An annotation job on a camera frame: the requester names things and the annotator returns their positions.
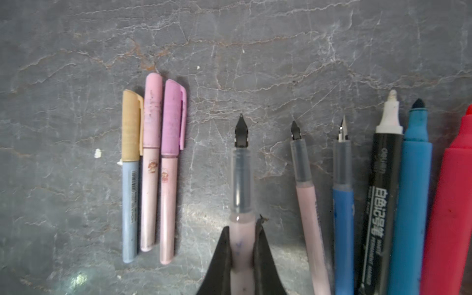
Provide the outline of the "dark blue pen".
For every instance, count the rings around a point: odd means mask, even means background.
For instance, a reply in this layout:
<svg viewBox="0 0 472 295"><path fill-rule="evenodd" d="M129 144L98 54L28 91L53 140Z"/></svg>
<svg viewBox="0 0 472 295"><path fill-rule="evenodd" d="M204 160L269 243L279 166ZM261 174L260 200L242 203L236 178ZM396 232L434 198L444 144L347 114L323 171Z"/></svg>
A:
<svg viewBox="0 0 472 295"><path fill-rule="evenodd" d="M354 284L354 191L352 145L346 118L342 119L333 147L335 293L352 295Z"/></svg>

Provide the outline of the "light pink cap pen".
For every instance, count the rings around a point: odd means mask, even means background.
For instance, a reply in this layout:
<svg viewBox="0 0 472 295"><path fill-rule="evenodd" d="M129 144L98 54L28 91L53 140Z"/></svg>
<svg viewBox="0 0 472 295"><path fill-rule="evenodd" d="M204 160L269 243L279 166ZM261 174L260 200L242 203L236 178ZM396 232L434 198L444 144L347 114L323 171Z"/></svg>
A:
<svg viewBox="0 0 472 295"><path fill-rule="evenodd" d="M296 122L291 125L291 155L295 171L296 192L301 213L307 259L312 277L313 293L330 295L328 268L322 230L317 213L317 197L312 179L305 139Z"/></svg>

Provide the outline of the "green cap pen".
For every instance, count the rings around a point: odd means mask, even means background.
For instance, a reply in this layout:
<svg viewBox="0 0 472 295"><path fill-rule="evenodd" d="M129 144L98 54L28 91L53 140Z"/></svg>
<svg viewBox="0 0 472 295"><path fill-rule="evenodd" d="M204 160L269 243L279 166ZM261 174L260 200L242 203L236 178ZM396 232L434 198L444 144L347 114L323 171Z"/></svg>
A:
<svg viewBox="0 0 472 295"><path fill-rule="evenodd" d="M235 127L231 156L232 203L229 223L232 251L231 293L255 293L253 248L256 220L252 206L251 159L248 149L248 127L242 115Z"/></svg>

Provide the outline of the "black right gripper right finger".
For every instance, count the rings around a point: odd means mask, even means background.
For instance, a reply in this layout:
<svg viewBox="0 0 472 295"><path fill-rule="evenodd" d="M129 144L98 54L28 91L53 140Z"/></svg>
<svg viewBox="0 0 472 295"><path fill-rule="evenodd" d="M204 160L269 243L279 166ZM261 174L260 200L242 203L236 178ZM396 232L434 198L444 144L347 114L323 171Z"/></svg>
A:
<svg viewBox="0 0 472 295"><path fill-rule="evenodd" d="M256 222L253 249L254 289L256 295L287 295L277 272L260 216Z"/></svg>

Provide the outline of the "light blue marker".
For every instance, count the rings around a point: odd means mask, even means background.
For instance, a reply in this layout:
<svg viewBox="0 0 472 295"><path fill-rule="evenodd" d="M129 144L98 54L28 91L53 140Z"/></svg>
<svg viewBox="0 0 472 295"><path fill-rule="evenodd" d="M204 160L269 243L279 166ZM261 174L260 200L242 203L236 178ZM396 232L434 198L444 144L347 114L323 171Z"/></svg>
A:
<svg viewBox="0 0 472 295"><path fill-rule="evenodd" d="M418 98L409 111L402 145L389 295L420 293L433 150L427 123L425 102Z"/></svg>

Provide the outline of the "purple cap pink pen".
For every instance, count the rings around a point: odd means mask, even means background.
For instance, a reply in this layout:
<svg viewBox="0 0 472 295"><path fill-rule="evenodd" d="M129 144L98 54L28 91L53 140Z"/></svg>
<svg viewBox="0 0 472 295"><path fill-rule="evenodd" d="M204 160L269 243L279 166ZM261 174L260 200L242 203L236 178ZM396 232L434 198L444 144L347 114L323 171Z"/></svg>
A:
<svg viewBox="0 0 472 295"><path fill-rule="evenodd" d="M185 87L165 83L161 142L160 261L170 264L175 252L178 157L184 149L188 99Z"/></svg>

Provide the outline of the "pink marker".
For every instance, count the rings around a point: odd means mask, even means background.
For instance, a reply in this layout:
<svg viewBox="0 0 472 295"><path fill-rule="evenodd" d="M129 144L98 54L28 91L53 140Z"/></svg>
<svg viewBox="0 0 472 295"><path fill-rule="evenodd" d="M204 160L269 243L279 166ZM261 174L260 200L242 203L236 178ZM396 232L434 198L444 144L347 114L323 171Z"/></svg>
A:
<svg viewBox="0 0 472 295"><path fill-rule="evenodd" d="M430 212L420 293L457 295L472 234L472 110L442 158Z"/></svg>

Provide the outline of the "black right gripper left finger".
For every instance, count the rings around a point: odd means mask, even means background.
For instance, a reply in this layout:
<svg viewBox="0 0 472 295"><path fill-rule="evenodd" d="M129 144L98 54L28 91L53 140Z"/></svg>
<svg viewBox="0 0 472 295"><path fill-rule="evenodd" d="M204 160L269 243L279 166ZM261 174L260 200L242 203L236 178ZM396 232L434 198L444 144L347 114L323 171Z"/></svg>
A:
<svg viewBox="0 0 472 295"><path fill-rule="evenodd" d="M222 229L205 278L196 295L231 294L232 250L229 226Z"/></svg>

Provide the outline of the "black marker white cap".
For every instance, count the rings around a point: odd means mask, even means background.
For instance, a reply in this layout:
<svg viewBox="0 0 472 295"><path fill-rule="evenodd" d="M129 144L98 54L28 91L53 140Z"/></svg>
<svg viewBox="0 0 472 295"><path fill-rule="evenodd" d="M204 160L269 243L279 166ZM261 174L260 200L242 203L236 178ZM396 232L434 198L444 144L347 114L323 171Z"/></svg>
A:
<svg viewBox="0 0 472 295"><path fill-rule="evenodd" d="M357 287L359 295L387 293L402 144L397 91L391 90L373 136Z"/></svg>

